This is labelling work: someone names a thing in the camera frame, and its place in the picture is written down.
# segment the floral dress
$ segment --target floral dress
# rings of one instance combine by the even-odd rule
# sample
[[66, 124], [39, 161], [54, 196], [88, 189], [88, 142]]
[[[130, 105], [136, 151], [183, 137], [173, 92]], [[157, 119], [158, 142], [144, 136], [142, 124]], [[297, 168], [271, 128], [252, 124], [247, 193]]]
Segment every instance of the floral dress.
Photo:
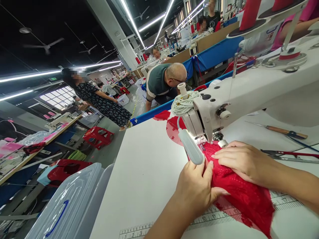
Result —
[[132, 117], [132, 114], [121, 105], [97, 95], [95, 92], [99, 89], [88, 82], [80, 83], [74, 90], [81, 100], [91, 103], [105, 117], [120, 127], [125, 126]]

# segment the black ceiling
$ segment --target black ceiling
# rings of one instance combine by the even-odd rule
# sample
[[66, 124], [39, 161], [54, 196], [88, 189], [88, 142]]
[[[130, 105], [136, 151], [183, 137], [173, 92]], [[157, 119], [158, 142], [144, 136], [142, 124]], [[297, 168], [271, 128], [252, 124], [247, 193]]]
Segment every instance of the black ceiling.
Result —
[[[50, 48], [50, 55], [46, 55], [43, 48], [24, 48], [25, 44], [41, 45], [41, 42], [31, 33], [20, 33], [23, 25], [0, 6], [0, 77], [54, 69], [59, 65], [70, 67], [95, 63], [107, 54], [93, 34], [106, 51], [114, 48], [84, 0], [2, 0], [1, 5], [21, 24], [31, 28], [43, 43], [50, 44], [59, 38], [64, 40]], [[79, 53], [96, 44], [90, 55]], [[105, 61], [113, 60], [116, 55], [115, 52]]]
[[[142, 27], [151, 19], [155, 18], [156, 16], [160, 15], [161, 13], [165, 12], [170, 0], [126, 0], [128, 8], [132, 14], [132, 17], [135, 18], [143, 13], [147, 7], [147, 11], [143, 14], [142, 19], [137, 18], [134, 20], [137, 28]], [[164, 26], [172, 24], [176, 15], [181, 11], [184, 6], [183, 0], [175, 0], [173, 6], [170, 10], [169, 16], [166, 18]], [[149, 38], [150, 36], [158, 33], [162, 20], [158, 21], [156, 24], [152, 25], [151, 27], [145, 29], [143, 32], [140, 33], [142, 40]]]

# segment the basket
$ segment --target basket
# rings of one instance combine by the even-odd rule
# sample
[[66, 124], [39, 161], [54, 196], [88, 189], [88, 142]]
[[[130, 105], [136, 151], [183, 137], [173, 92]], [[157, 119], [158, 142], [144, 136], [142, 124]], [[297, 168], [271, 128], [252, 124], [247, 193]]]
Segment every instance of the basket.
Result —
[[85, 158], [86, 154], [82, 153], [80, 150], [76, 150], [67, 159], [83, 161]]

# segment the eyeglasses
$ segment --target eyeglasses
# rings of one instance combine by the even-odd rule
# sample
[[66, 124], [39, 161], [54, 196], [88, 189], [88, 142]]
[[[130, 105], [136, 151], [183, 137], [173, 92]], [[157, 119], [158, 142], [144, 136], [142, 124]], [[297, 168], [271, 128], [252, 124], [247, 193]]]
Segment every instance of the eyeglasses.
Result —
[[188, 72], [187, 72], [187, 76], [186, 76], [186, 79], [185, 79], [185, 81], [180, 81], [180, 80], [177, 80], [177, 79], [173, 79], [173, 78], [171, 78], [172, 80], [175, 80], [175, 81], [178, 81], [178, 82], [180, 82], [180, 83], [185, 83], [185, 81], [187, 81], [187, 79], [188, 79]]

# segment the ruler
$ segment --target ruler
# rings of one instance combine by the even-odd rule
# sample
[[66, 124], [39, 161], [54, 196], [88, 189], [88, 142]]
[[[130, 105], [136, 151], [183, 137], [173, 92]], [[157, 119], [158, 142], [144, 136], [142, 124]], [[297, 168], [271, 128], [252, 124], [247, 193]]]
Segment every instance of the ruler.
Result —
[[[301, 202], [287, 194], [270, 191], [270, 196], [276, 211], [303, 206]], [[224, 211], [220, 211], [214, 205], [211, 206], [201, 217], [195, 219], [186, 231], [236, 221], [235, 218], [241, 218], [241, 212], [232, 205], [225, 207]], [[153, 224], [154, 222], [148, 222], [121, 229], [119, 239], [143, 239]]]

